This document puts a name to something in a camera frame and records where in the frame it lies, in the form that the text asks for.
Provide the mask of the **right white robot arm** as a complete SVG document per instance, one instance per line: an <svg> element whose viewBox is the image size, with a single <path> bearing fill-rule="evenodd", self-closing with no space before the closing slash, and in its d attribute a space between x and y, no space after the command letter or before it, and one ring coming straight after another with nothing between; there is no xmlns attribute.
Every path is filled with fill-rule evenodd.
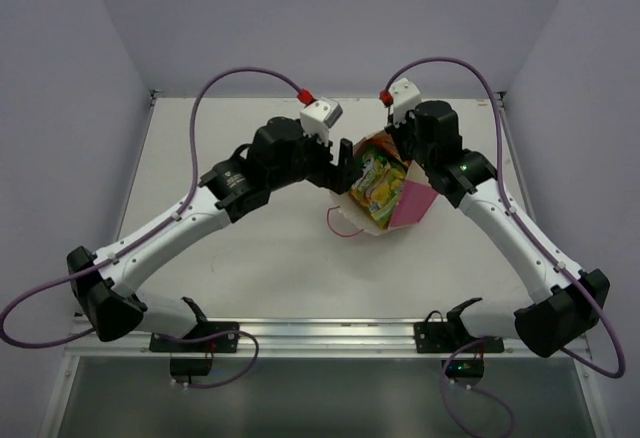
<svg viewBox="0 0 640 438"><path fill-rule="evenodd" d="M404 159L492 241L523 283L522 304L490 305L471 298L448 311L445 337L468 350L483 336L521 340L547 358L599 321L610 283L561 252L507 192L492 163L464 147L456 111L445 101L395 107L386 128Z"/></svg>

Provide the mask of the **pink and white paper bag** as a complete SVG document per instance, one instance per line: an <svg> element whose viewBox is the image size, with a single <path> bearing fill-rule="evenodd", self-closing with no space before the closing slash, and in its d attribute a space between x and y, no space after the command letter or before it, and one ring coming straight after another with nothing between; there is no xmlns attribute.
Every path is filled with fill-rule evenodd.
<svg viewBox="0 0 640 438"><path fill-rule="evenodd" d="M354 145L354 157L368 141L380 141L407 167L403 192L386 230L379 229L373 221L351 199L348 192L337 195L333 193L333 205L327 209L326 223L332 233L341 238L353 238L360 234L380 236L401 228L418 224L427 214L438 197L431 187L424 171L413 161L402 161L394 146L392 138L384 131L379 131L362 138Z"/></svg>

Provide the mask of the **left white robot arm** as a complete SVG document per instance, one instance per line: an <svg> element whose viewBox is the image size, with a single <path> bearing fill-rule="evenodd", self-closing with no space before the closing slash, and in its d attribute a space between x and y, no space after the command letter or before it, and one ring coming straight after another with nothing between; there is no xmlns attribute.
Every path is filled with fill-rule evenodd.
<svg viewBox="0 0 640 438"><path fill-rule="evenodd" d="M330 144L304 133L300 120L272 118L139 230L95 252L73 250L69 271L85 273L73 283L73 294L103 342L146 331L197 350L208 337L200 307L188 297L144 295L142 284L191 245L265 206L279 189L308 181L339 194L361 175L350 140L341 139L334 156Z"/></svg>

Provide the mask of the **green yellow snack packet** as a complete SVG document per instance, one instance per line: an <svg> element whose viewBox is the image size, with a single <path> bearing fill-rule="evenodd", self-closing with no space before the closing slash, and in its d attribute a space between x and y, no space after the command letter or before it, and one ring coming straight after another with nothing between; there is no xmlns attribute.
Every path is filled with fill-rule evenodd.
<svg viewBox="0 0 640 438"><path fill-rule="evenodd" d="M362 176L349 195L381 230L386 230L401 198L408 167L380 141L366 142L356 155Z"/></svg>

